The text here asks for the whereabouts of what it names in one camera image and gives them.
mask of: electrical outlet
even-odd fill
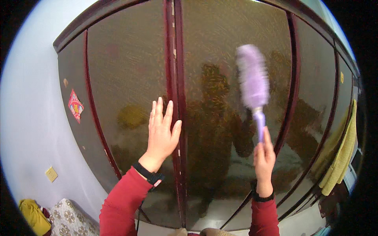
[[[51,183],[58,177],[58,174],[55,172],[53,167],[50,167],[46,172],[46,176],[51,181]]]

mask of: floral fabric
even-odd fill
[[[63,198],[48,209],[51,221],[51,236],[99,236],[97,223],[86,218],[73,203]]]

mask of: right hand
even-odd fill
[[[271,182],[276,154],[270,139],[268,127],[264,127],[264,143],[258,143],[254,150],[253,165],[256,170],[257,188],[260,197],[269,197],[273,192]]]

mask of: black watch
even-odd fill
[[[251,181],[252,197],[256,202],[267,202],[274,199],[274,191],[269,197],[260,197],[256,192],[257,179]]]
[[[133,167],[137,170],[137,172],[146,177],[147,182],[152,184],[152,188],[150,189],[150,191],[156,188],[164,179],[163,174],[157,174],[155,172],[151,173],[148,170],[146,170],[139,162],[135,162],[133,164]]]

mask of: red long-sleeve shirt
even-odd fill
[[[100,235],[136,236],[134,213],[152,187],[138,172],[131,169],[122,177],[102,205]],[[250,236],[279,235],[275,200],[252,200]]]

